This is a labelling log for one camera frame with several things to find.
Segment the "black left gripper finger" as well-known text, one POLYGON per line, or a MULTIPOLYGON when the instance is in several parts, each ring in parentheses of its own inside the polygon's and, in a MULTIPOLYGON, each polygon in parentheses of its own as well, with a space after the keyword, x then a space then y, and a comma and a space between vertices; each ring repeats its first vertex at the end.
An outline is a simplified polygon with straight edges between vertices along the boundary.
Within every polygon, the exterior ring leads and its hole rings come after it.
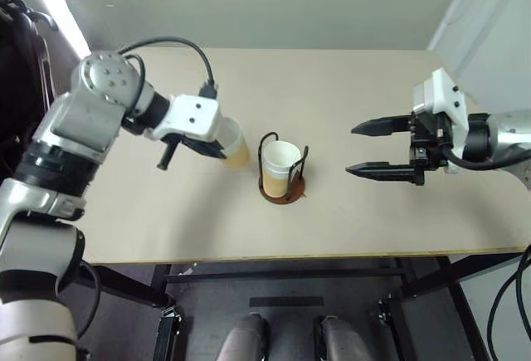
POLYGON ((215 159, 226 158, 226 155, 223 153, 224 148, 217 140, 205 142, 197 139, 190 139, 188 137, 182 137, 182 143, 194 152, 203 156, 215 159))

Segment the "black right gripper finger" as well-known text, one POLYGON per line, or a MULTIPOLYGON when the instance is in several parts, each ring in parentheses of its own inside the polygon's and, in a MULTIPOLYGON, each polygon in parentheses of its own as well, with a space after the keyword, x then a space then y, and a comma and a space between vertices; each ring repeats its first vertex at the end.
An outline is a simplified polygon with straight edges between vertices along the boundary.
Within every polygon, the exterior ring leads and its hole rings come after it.
POLYGON ((407 182, 416 181, 415 169, 407 164, 393 165, 389 162, 366 162, 349 166, 347 173, 382 182, 407 182))
POLYGON ((351 129, 352 134, 365 136, 390 136, 410 130, 410 116, 398 115, 367 120, 351 129))

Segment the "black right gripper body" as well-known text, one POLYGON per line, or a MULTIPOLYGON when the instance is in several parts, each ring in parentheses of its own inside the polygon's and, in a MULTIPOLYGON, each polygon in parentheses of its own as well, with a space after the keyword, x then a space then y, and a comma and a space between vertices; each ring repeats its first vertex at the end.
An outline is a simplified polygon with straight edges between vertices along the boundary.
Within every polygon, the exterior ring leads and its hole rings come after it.
POLYGON ((451 120, 445 113, 430 115, 427 112, 412 112, 409 128, 410 167, 413 171, 411 183, 422 186, 426 171, 448 166, 443 149, 453 145, 451 120))

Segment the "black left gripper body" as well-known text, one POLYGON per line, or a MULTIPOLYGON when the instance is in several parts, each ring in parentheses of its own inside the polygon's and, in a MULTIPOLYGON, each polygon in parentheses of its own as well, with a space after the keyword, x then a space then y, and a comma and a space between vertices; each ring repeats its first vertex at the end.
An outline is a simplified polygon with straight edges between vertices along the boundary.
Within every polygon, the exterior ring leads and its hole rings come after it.
POLYGON ((191 140, 180 134, 167 134, 161 139, 161 141, 166 144, 166 148, 163 152, 162 158, 158 162, 158 165, 157 165, 158 169, 168 168, 173 158, 173 155, 177 147, 180 144, 184 144, 185 146, 188 146, 189 148, 192 147, 191 140))

